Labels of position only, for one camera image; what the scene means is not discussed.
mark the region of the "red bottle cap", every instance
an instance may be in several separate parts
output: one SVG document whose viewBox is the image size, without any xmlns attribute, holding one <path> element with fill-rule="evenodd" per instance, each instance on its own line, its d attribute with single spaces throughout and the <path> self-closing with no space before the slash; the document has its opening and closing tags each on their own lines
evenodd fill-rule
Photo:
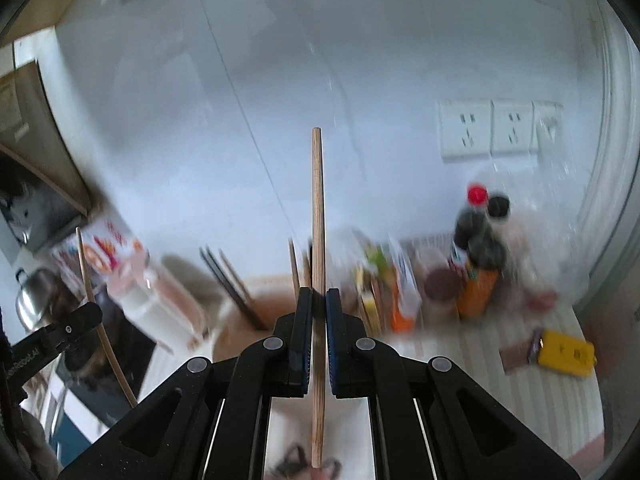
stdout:
<svg viewBox="0 0 640 480">
<path fill-rule="evenodd" d="M 483 207 L 489 200 L 489 193 L 482 184 L 469 184 L 466 188 L 466 200 L 473 207 Z"/>
</svg>

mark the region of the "black chopstick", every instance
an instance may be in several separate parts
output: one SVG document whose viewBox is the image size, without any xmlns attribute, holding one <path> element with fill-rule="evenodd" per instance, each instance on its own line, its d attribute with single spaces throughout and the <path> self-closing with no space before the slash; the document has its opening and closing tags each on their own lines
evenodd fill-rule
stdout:
<svg viewBox="0 0 640 480">
<path fill-rule="evenodd" d="M 226 293 L 231 297 L 233 302 L 238 307 L 238 310 L 247 318 L 249 323 L 256 330 L 268 330 L 269 328 L 265 325 L 265 323 L 260 319 L 260 317 L 255 313 L 250 306 L 248 306 L 232 283 L 229 281 L 228 277 L 225 275 L 224 271 L 220 267 L 220 264 L 215 259 L 213 254 L 208 247 L 206 247 L 206 252 L 200 248 L 200 256 L 203 259 L 204 263 L 209 267 L 213 275 L 220 282 L 220 285 L 226 290 Z"/>
</svg>

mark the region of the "yellow tag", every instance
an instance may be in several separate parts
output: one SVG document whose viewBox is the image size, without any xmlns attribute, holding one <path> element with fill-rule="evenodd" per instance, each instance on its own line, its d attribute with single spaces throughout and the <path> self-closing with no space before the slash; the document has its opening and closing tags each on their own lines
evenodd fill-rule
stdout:
<svg viewBox="0 0 640 480">
<path fill-rule="evenodd" d="M 553 330 L 545 330 L 541 340 L 539 365 L 578 377 L 591 375 L 596 364 L 593 344 Z"/>
</svg>

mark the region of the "electrical outlet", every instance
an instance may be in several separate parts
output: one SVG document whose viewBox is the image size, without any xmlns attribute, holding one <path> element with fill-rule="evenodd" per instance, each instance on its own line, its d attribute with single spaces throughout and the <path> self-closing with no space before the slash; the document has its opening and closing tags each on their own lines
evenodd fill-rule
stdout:
<svg viewBox="0 0 640 480">
<path fill-rule="evenodd" d="M 442 158 L 489 155 L 491 101 L 440 102 L 440 154 Z"/>
<path fill-rule="evenodd" d="M 533 104 L 494 101 L 491 154 L 527 153 L 532 149 Z"/>
<path fill-rule="evenodd" d="M 562 128 L 562 105 L 542 101 L 533 101 L 533 140 L 538 149 L 540 137 L 543 142 L 556 142 L 556 134 Z"/>
</svg>

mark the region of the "kettle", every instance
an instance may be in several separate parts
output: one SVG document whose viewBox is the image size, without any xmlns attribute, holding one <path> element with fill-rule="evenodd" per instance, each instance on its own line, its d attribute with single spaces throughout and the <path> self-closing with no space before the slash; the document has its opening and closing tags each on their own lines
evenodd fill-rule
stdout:
<svg viewBox="0 0 640 480">
<path fill-rule="evenodd" d="M 15 274 L 20 284 L 15 311 L 27 332 L 55 322 L 78 307 L 78 298 L 52 270 L 41 267 L 21 281 L 26 275 L 24 269 Z"/>
</svg>

